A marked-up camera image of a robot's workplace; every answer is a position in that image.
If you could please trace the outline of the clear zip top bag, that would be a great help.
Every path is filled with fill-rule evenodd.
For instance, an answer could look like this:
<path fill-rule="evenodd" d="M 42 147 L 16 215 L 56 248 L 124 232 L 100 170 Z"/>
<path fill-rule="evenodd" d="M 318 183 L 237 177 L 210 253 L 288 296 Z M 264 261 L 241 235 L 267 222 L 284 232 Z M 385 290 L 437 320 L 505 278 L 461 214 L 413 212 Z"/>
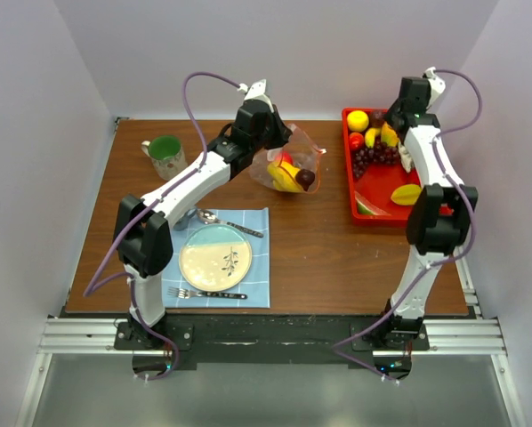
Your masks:
<path fill-rule="evenodd" d="M 272 176 L 267 171 L 267 166 L 274 161 L 274 157 L 281 151 L 285 151 L 293 158 L 293 165 L 299 169 L 308 169 L 316 174 L 316 180 L 303 193 L 293 194 L 314 194 L 320 185 L 320 162 L 326 154 L 326 149 L 316 144 L 310 136 L 297 125 L 291 124 L 289 129 L 293 132 L 287 145 L 282 149 L 263 149 L 255 157 L 249 167 L 250 177 L 262 186 L 275 190 L 272 186 Z"/>

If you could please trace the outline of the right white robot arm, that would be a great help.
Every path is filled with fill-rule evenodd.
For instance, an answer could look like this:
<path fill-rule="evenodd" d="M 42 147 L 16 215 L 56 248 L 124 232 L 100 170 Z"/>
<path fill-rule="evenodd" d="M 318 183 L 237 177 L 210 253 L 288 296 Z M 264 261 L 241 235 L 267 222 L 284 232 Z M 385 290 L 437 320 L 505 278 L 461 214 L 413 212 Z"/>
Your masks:
<path fill-rule="evenodd" d="M 439 120 L 429 112 L 445 88 L 434 68 L 422 77 L 404 77 L 398 98 L 385 114 L 385 123 L 400 137 L 402 165 L 416 171 L 421 188 L 407 219 L 407 266 L 377 328 L 380 344 L 390 350 L 419 335 L 432 286 L 467 239 L 479 197 L 455 172 Z"/>

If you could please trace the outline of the dark purple fruit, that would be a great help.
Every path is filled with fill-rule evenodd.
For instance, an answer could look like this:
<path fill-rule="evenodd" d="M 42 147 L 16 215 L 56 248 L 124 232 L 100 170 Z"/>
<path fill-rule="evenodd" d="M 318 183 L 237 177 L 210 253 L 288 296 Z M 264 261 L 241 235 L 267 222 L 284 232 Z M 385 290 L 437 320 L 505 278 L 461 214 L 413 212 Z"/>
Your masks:
<path fill-rule="evenodd" d="M 295 181 L 307 191 L 316 180 L 316 174 L 308 169 L 300 169 L 295 175 Z"/>

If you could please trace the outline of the red apple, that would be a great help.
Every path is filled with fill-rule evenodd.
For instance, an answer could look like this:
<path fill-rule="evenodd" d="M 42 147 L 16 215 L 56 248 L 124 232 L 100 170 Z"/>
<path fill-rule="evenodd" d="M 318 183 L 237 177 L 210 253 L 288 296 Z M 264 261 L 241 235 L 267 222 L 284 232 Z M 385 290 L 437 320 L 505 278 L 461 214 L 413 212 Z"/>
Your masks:
<path fill-rule="evenodd" d="M 281 151 L 274 157 L 274 162 L 277 163 L 288 163 L 292 165 L 294 163 L 293 158 L 291 155 L 285 151 Z"/>

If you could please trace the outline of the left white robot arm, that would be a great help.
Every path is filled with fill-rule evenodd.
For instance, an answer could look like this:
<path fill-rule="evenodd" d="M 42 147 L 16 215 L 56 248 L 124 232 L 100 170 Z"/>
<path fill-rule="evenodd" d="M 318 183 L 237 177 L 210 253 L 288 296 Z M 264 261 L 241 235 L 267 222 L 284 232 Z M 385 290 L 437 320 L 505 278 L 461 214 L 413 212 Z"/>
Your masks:
<path fill-rule="evenodd" d="M 200 199 L 249 167 L 261 149 L 281 149 L 292 135 L 266 96 L 243 101 L 230 134 L 203 144 L 184 171 L 142 198 L 125 197 L 118 207 L 111 251 L 117 251 L 131 287 L 134 338 L 146 349 L 165 340 L 161 277 L 173 255 L 171 228 Z"/>

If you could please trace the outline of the yellow bell pepper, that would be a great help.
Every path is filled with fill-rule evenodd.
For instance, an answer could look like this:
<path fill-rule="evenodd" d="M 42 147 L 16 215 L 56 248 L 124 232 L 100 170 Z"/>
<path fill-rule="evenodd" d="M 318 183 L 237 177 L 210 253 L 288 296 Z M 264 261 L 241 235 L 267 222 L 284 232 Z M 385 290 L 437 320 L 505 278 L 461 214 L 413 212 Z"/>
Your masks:
<path fill-rule="evenodd" d="M 294 178 L 300 169 L 286 161 L 272 161 L 268 164 L 267 171 L 272 177 L 280 175 Z"/>

